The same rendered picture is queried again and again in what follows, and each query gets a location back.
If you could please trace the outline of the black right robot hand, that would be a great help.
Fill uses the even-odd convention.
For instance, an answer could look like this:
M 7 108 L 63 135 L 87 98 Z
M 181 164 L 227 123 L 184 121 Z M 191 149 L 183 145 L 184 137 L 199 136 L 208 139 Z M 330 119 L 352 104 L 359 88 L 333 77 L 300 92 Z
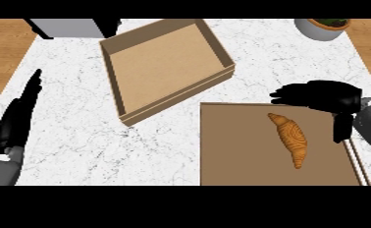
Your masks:
M 308 107 L 328 112 L 333 118 L 333 141 L 340 143 L 350 138 L 353 114 L 361 111 L 362 89 L 337 81 L 309 81 L 289 84 L 269 96 L 272 104 Z

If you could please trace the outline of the golden brown croissant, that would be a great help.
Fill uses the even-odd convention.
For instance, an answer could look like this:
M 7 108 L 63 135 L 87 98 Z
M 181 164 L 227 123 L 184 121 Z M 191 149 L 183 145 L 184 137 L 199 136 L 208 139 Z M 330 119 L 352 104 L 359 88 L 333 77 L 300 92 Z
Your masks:
M 268 118 L 277 127 L 280 140 L 292 153 L 294 168 L 300 169 L 308 155 L 308 140 L 297 123 L 286 116 L 274 113 Z

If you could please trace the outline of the brown flat tray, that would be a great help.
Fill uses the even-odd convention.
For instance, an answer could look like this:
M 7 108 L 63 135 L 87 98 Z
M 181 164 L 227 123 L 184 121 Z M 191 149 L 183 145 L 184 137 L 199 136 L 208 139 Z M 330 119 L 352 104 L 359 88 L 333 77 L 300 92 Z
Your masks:
M 294 167 L 274 113 L 294 120 L 308 156 Z M 333 141 L 333 116 L 306 107 L 253 103 L 200 105 L 200 182 L 203 185 L 371 186 L 353 143 Z

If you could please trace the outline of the open cardboard box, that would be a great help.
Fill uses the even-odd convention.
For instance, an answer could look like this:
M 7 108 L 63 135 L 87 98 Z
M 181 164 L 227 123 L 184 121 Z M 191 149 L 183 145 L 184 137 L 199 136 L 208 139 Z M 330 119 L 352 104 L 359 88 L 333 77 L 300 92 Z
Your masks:
M 128 126 L 233 77 L 233 58 L 202 19 L 163 19 L 102 40 L 100 49 Z

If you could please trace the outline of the grey potted plant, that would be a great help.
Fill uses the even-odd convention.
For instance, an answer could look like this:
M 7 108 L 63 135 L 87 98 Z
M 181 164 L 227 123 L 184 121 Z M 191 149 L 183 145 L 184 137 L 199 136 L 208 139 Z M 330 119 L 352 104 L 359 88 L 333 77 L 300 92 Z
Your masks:
M 346 21 L 342 27 L 331 27 L 321 24 L 314 19 L 296 19 L 294 26 L 303 36 L 306 36 L 309 39 L 317 41 L 331 41 L 342 35 L 345 30 L 349 28 L 350 20 Z

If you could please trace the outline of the grey and black appliance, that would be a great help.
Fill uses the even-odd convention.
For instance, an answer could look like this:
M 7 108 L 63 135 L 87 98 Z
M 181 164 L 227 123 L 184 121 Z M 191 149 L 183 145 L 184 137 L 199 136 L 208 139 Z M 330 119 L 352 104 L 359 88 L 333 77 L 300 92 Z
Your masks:
M 109 38 L 116 34 L 119 19 L 27 19 L 43 39 L 56 37 Z

